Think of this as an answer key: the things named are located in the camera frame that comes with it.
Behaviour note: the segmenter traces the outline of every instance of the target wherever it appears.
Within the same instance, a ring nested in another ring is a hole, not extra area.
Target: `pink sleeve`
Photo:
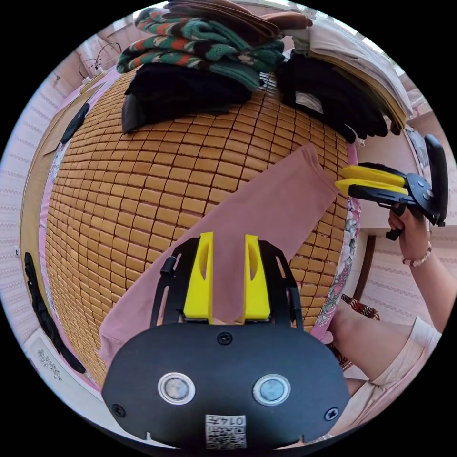
[[[290,261],[337,193],[309,143],[243,185],[175,243],[214,232],[215,318],[233,322],[242,314],[245,234],[269,241]],[[140,276],[101,324],[100,356],[107,366],[120,342],[149,328],[160,268],[173,249]]]

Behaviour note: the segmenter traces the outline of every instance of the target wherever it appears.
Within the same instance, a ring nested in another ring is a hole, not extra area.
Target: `hand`
[[[420,215],[414,215],[405,209],[401,216],[397,216],[390,211],[389,225],[392,230],[400,229],[399,241],[403,257],[408,260],[420,260],[427,253],[428,234],[425,224],[425,218]]]

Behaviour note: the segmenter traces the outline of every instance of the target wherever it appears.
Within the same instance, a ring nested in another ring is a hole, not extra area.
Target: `screw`
[[[117,417],[125,417],[125,409],[121,405],[114,404],[113,411]]]
[[[324,415],[324,419],[326,421],[335,420],[338,417],[339,409],[338,408],[330,408]]]
[[[228,332],[218,334],[218,343],[226,346],[232,342],[233,337]]]

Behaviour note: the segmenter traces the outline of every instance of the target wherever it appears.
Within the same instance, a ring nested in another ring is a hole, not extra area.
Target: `leg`
[[[411,330],[412,326],[367,318],[344,302],[338,306],[329,327],[335,347],[371,381],[395,360]]]

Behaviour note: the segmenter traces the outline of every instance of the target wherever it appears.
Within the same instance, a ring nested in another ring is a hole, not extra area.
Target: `label sticker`
[[[206,414],[206,449],[246,449],[246,416]]]

